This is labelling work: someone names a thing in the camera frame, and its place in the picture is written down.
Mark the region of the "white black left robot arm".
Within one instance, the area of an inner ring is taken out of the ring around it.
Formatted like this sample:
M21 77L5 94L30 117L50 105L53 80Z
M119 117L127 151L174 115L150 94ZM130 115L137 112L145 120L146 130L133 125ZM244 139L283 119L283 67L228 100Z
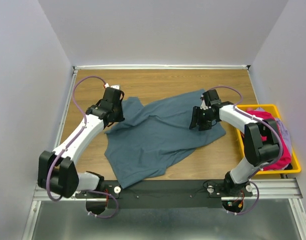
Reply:
M37 184L60 197L69 198L76 191L87 191L97 198L103 194L104 177L86 171L79 173L76 165L91 141L106 127L124 121L122 100L124 92L119 85L108 86L103 98L86 110L71 135L52 151L39 156Z

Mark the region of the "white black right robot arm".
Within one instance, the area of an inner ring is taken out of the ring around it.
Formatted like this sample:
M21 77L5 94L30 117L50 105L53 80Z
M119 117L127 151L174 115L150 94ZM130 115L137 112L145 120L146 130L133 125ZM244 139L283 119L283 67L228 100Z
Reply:
M274 119L262 119L238 108L229 101L222 102L211 88L200 97L200 106L193 107L189 128L210 130L216 123L227 122L244 135L244 157L227 172L218 190L228 196L238 194L257 172L276 163L283 155L282 140Z

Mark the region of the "teal blue t-shirt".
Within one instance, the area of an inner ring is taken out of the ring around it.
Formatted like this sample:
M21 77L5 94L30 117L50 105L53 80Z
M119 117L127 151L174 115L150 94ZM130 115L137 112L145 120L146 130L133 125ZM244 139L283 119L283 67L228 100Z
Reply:
M125 120L105 132L105 156L122 188L165 174L196 148L226 134L220 124L210 130L189 129L192 110L203 89L143 105L138 97L122 103Z

